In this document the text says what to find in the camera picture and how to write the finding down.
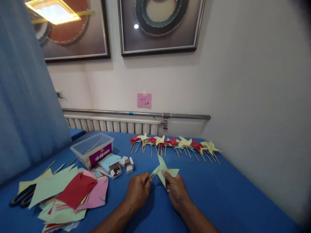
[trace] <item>table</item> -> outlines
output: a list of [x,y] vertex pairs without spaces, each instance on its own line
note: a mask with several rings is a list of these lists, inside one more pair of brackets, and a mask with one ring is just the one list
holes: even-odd
[[[70,146],[89,138],[98,131],[89,132],[75,142],[67,145],[47,161],[34,167],[20,177],[13,180],[0,191],[1,232],[41,232],[43,221],[37,218],[41,211],[35,206],[32,209],[10,208],[8,203],[17,194],[18,183],[29,181],[39,176],[52,161],[52,171],[63,163],[70,164],[75,155]],[[131,154],[130,137],[134,134],[102,132],[114,138],[113,152],[120,156],[132,157],[135,163],[134,172],[109,181],[106,205],[87,211],[85,219],[80,226],[73,230],[74,233],[88,232],[109,215],[123,200],[128,182],[134,175],[144,171],[151,173],[159,161],[153,147],[147,145],[145,153],[140,149]],[[268,197],[247,180],[220,154],[217,157],[221,163],[211,163],[209,160],[200,162],[194,156],[186,157],[183,152],[178,158],[172,148],[167,148],[163,158],[169,168],[179,168],[187,190],[193,202],[221,232],[302,232],[280,208]],[[158,179],[153,179],[150,198],[146,205],[135,215],[127,226],[125,232],[187,232],[182,220],[174,211],[163,185]]]
[[86,134],[86,131],[83,129],[69,129],[70,131],[70,137],[72,139],[72,141],[78,139],[79,137],[83,136]]

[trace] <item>plastic storage box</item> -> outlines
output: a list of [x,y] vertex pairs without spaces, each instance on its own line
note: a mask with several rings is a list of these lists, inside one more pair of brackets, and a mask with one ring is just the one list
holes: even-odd
[[88,139],[74,144],[70,149],[75,153],[77,159],[87,167],[94,168],[99,161],[112,153],[114,138],[103,133],[96,134]]

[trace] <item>hand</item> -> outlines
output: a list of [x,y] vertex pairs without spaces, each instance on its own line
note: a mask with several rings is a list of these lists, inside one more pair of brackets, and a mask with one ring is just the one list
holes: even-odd
[[162,170],[162,174],[166,179],[166,188],[170,190],[170,192],[168,192],[169,199],[174,209],[180,214],[186,206],[192,203],[185,183],[179,174],[175,178],[164,170]]
[[133,176],[130,180],[124,202],[130,205],[135,212],[141,209],[149,198],[152,179],[148,178],[149,173],[144,172]]

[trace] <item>framed picture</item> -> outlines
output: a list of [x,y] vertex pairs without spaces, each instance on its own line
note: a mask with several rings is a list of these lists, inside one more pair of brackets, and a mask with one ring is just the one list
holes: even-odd
[[118,0],[123,57],[195,51],[205,0]]
[[105,0],[25,0],[46,62],[110,58]]

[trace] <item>radiator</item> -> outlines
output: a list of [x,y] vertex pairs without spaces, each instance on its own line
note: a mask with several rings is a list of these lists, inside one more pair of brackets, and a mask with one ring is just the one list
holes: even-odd
[[70,128],[84,129],[85,131],[109,131],[122,133],[135,133],[157,135],[157,120],[128,119],[102,116],[80,116],[64,114]]

